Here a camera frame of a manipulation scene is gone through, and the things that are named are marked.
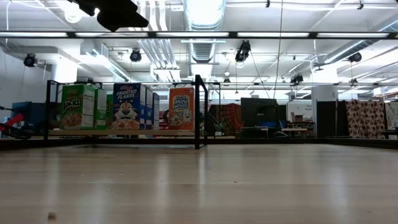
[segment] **black monitor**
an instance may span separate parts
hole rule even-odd
[[[279,106],[275,99],[241,98],[244,126],[279,127]]]

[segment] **orange cereal box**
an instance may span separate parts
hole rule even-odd
[[[193,88],[171,88],[169,129],[193,130]]]

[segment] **green cereal box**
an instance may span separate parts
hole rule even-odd
[[[106,129],[112,128],[113,122],[113,94],[106,95]]]
[[[95,88],[65,85],[62,88],[61,129],[93,129]]]
[[[94,99],[94,129],[105,130],[106,128],[106,91],[95,89]]]

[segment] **wooden floor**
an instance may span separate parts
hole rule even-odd
[[[0,223],[398,223],[398,151],[179,147],[0,152]]]

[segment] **wooden shelf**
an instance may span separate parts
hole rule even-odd
[[[106,136],[106,135],[194,136],[194,130],[59,130],[49,136]]]

